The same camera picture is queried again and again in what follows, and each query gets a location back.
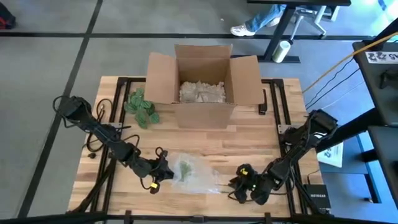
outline white sneaker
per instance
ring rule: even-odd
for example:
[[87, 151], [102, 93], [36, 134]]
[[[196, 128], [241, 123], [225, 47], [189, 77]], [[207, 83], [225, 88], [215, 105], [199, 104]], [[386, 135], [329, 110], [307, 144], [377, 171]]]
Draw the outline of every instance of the white sneaker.
[[231, 33], [238, 37], [243, 37], [245, 35], [250, 36], [256, 34], [255, 32], [248, 31], [245, 24], [236, 27], [231, 27]]
[[272, 26], [276, 26], [279, 24], [280, 21], [280, 17], [276, 17], [275, 19], [271, 20], [269, 23], [267, 23], [267, 27], [272, 27]]

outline yellow cable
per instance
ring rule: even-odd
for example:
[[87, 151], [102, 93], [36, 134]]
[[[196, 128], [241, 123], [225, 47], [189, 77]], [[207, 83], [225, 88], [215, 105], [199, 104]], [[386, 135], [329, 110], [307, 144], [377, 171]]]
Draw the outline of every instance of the yellow cable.
[[325, 77], [325, 75], [329, 74], [333, 69], [335, 69], [339, 64], [343, 63], [343, 62], [344, 62], [345, 60], [347, 60], [348, 58], [353, 57], [354, 55], [356, 55], [356, 54], [358, 54], [358, 53], [361, 53], [362, 51], [365, 51], [365, 50], [367, 50], [367, 49], [369, 49], [369, 48], [375, 46], [376, 44], [378, 44], [378, 43], [380, 43], [380, 42], [383, 42], [383, 41], [385, 41], [385, 40], [388, 40], [388, 39], [390, 39], [391, 37], [393, 37], [393, 36], [395, 36], [395, 35], [398, 35], [398, 32], [395, 32], [395, 33], [393, 33], [393, 34], [391, 34], [391, 35], [388, 35], [387, 37], [381, 38], [380, 40], [375, 41], [375, 42], [373, 42], [373, 43], [371, 43], [371, 44], [369, 44], [369, 45], [367, 45], [367, 46], [365, 46], [365, 47], [363, 47], [363, 48], [361, 48], [361, 49], [359, 49], [359, 50], [357, 50], [357, 51], [351, 53], [351, 54], [348, 55], [347, 57], [343, 58], [343, 59], [342, 59], [341, 61], [339, 61], [336, 65], [334, 65], [334, 66], [331, 67], [329, 70], [327, 70], [323, 75], [321, 75], [321, 77], [319, 77], [319, 78], [318, 78], [315, 82], [313, 82], [309, 87], [307, 87], [307, 88], [303, 91], [303, 93], [305, 93], [307, 90], [311, 89], [311, 87], [313, 87], [315, 84], [317, 84], [317, 82], [319, 82], [319, 80], [321, 80], [323, 77]]

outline desk leg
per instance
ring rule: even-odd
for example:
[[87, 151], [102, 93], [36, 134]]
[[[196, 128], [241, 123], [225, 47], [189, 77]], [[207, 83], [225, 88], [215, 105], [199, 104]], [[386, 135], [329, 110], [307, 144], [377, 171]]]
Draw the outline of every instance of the desk leg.
[[362, 152], [361, 155], [362, 155], [362, 160], [364, 162], [372, 162], [372, 161], [378, 160], [376, 150], [374, 150], [374, 149], [366, 151], [366, 152]]
[[[274, 53], [275, 49], [278, 47], [279, 42], [288, 26], [294, 12], [296, 10], [295, 6], [287, 6], [282, 17], [280, 18], [279, 24], [276, 27], [274, 32], [274, 36], [269, 42], [266, 52], [264, 55], [257, 55], [257, 59], [259, 62], [274, 62], [272, 60], [272, 54]], [[232, 58], [236, 57], [243, 57], [247, 55], [232, 55]], [[300, 63], [300, 58], [298, 56], [289, 56], [286, 55], [285, 59], [281, 63]]]
[[380, 126], [382, 122], [377, 109], [373, 108], [369, 111], [359, 115], [354, 120], [340, 126], [333, 137], [320, 142], [316, 147], [317, 152], [322, 152], [334, 145], [339, 144], [345, 139], [349, 139], [359, 133], [362, 133], [368, 129], [368, 126]]

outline black desk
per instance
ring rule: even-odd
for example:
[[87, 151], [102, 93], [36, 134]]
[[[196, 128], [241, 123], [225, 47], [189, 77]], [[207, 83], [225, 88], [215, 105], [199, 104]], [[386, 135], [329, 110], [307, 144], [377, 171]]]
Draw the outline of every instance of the black desk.
[[364, 152], [363, 159], [365, 162], [379, 160], [398, 208], [398, 128], [371, 126], [368, 131], [374, 149]]
[[[297, 6], [300, 5], [318, 5], [318, 6], [349, 6], [351, 0], [248, 0], [248, 3], [261, 3], [261, 4], [286, 4], [287, 7], [280, 18], [279, 24], [274, 31], [274, 36], [269, 42], [264, 55], [257, 55], [259, 62], [274, 62], [272, 54], [277, 48], [287, 25], [289, 24]], [[232, 55], [232, 57], [242, 57], [247, 55]], [[298, 56], [286, 56], [282, 63], [300, 63]]]
[[[364, 44], [355, 42], [353, 47], [355, 50], [359, 50], [364, 47]], [[398, 52], [398, 43], [385, 43], [381, 51]], [[332, 138], [322, 141], [318, 145], [318, 152], [366, 131], [369, 126], [398, 127], [398, 82], [390, 82], [390, 85], [384, 89], [379, 88], [380, 74], [390, 68], [398, 69], [398, 64], [368, 63], [365, 52], [355, 55], [354, 59], [361, 69], [375, 108], [339, 127]]]

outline green leaves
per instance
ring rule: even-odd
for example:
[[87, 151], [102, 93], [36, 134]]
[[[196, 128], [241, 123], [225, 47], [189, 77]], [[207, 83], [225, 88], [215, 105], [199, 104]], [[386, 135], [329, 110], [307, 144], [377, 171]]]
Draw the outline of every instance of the green leaves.
[[135, 120], [142, 129], [148, 128], [148, 119], [152, 124], [160, 122], [159, 114], [155, 112], [155, 105], [150, 101], [144, 100], [143, 88], [138, 88], [131, 93], [123, 107], [127, 113], [135, 114]]
[[160, 121], [159, 114], [153, 113], [149, 116], [149, 120], [152, 124], [157, 124]]

